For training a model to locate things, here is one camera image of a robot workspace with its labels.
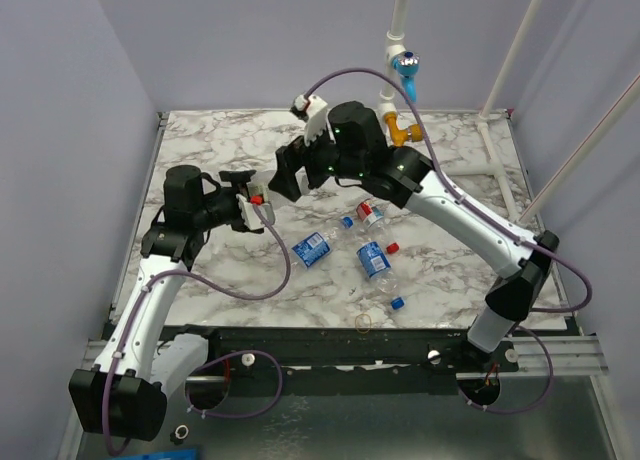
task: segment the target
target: screw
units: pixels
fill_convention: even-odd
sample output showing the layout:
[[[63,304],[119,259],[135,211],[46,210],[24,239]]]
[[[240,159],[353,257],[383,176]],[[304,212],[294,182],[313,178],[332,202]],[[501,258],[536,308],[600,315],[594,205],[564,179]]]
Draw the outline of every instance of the screw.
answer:
[[[250,367],[256,362],[256,356],[253,353],[245,353],[242,355],[242,364],[245,367]]]
[[[516,363],[518,361],[518,352],[516,352],[513,348],[510,348],[506,352],[504,352],[504,358],[506,358],[509,363]]]
[[[440,352],[437,350],[431,350],[427,353],[427,360],[431,363],[431,365],[438,365],[442,360],[442,356]]]

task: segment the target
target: cable tie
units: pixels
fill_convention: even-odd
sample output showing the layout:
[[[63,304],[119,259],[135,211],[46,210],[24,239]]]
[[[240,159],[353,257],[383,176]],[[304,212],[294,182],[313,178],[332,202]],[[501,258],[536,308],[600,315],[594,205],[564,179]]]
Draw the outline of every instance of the cable tie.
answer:
[[[173,434],[178,440],[184,440],[189,436],[189,427],[187,427],[186,425],[178,425]]]
[[[453,196],[453,198],[456,199],[456,203],[462,204],[467,199],[469,194],[467,192],[465,192],[465,191],[462,191],[462,192],[459,192],[459,193],[460,193],[460,195],[458,195],[458,198],[456,198],[455,195]]]

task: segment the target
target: orange pipe fitting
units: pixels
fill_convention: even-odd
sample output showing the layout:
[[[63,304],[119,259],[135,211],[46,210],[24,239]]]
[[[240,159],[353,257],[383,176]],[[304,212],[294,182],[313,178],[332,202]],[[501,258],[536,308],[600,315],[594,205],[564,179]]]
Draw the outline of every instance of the orange pipe fitting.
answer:
[[[387,127],[389,127],[389,136],[391,137],[391,141],[396,147],[403,146],[404,142],[409,140],[412,142],[419,142],[422,140],[422,132],[418,125],[409,125],[409,127],[403,130],[398,128],[398,115],[395,112],[386,113],[383,118]]]

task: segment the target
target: metal floor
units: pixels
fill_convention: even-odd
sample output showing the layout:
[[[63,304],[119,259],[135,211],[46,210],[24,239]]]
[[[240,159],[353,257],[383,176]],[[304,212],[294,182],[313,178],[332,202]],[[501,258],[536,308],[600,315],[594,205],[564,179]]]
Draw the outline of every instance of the metal floor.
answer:
[[[544,379],[505,380],[496,405],[523,405],[539,395],[544,384]],[[264,401],[231,398],[225,411],[250,411]],[[558,378],[543,407],[506,417],[475,411],[460,397],[423,394],[287,396],[251,420],[202,420],[187,414],[186,407],[184,398],[174,395],[156,440],[132,442],[125,455],[198,448],[200,460],[615,458],[588,377]],[[175,447],[169,433],[180,424],[191,433]],[[108,458],[102,437],[85,434],[77,458]]]

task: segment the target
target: red bottle cap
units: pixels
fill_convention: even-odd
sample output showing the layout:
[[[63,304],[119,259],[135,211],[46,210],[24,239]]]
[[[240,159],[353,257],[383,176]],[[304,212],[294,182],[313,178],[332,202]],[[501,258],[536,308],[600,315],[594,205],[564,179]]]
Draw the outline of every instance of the red bottle cap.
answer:
[[[398,250],[400,250],[400,246],[396,242],[393,242],[391,245],[387,247],[387,253],[389,255],[396,253]]]

